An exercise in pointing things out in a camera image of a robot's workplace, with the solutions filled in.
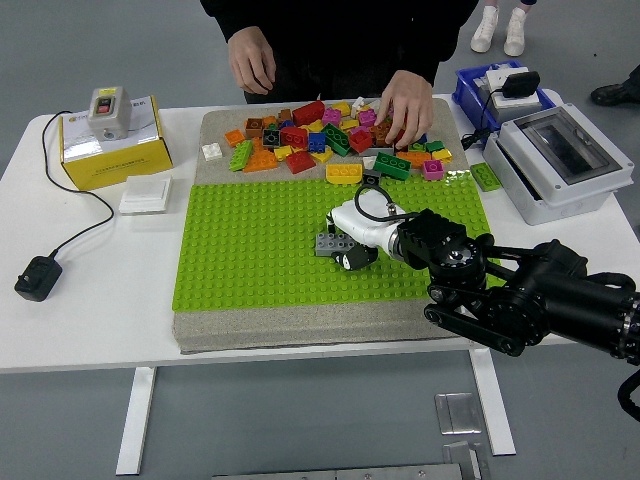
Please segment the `robot right hand white shell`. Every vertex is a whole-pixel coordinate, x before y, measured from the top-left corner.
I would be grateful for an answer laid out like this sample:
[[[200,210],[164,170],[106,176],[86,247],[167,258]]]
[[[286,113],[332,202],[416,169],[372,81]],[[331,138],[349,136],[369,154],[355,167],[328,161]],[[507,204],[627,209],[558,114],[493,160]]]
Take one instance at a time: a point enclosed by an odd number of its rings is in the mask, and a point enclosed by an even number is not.
[[[376,191],[368,190],[358,195],[362,212],[356,208],[355,200],[344,202],[327,215],[327,227],[334,234],[337,229],[350,237],[354,246],[349,250],[331,253],[334,260],[346,270],[359,270],[378,258],[381,248],[390,258],[403,261],[398,240],[398,226],[402,219],[389,220],[390,200]]]

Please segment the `person's right hand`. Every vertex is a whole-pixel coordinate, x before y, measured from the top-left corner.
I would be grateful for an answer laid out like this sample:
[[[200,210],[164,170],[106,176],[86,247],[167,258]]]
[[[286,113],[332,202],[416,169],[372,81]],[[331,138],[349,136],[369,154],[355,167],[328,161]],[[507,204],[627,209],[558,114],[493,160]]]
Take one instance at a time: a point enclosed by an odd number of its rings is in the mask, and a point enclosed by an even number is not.
[[[236,85],[245,93],[267,95],[273,88],[273,50],[257,26],[243,28],[228,40],[229,65]]]

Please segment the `person's left hand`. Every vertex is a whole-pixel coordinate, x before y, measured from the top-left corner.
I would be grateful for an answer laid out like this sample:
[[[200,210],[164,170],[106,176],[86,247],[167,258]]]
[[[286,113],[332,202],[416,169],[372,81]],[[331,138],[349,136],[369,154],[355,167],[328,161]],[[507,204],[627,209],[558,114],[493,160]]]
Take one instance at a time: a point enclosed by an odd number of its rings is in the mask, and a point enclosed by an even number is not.
[[[402,149],[419,140],[433,124],[432,85],[410,71],[396,71],[382,93],[376,124],[388,116],[386,144]]]

